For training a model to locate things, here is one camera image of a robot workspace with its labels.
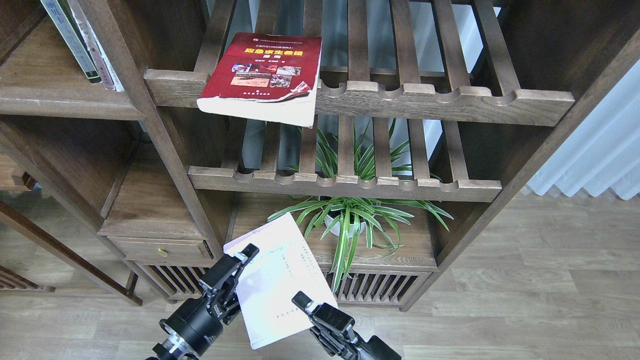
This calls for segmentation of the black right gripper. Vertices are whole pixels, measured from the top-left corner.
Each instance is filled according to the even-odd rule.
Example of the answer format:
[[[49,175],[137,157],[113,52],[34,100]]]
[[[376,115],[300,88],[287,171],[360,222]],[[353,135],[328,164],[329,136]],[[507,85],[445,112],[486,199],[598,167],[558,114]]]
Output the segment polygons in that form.
[[[343,360],[400,360],[402,356],[376,335],[364,341],[354,331],[355,320],[329,303],[311,300],[298,291],[292,303],[304,312],[313,324],[315,338],[330,357]]]

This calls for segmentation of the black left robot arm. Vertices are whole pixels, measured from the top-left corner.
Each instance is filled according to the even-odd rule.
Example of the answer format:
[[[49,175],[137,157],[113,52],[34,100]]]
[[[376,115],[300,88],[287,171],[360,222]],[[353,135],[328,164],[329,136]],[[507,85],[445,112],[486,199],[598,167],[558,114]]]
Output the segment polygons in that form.
[[[202,295],[187,299],[171,316],[161,319],[167,339],[153,347],[155,360],[198,360],[241,310],[236,287],[244,268],[259,248],[248,244],[234,256],[224,255],[199,279]]]

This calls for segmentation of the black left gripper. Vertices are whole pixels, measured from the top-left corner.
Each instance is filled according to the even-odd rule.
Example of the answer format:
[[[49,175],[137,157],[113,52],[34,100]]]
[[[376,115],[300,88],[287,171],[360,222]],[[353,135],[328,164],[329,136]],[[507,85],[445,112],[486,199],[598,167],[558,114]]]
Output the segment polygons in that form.
[[[236,286],[245,265],[259,254],[247,244],[236,256],[225,255],[200,278],[202,296],[187,299],[159,324],[168,337],[158,346],[160,358],[200,358],[240,312]]]

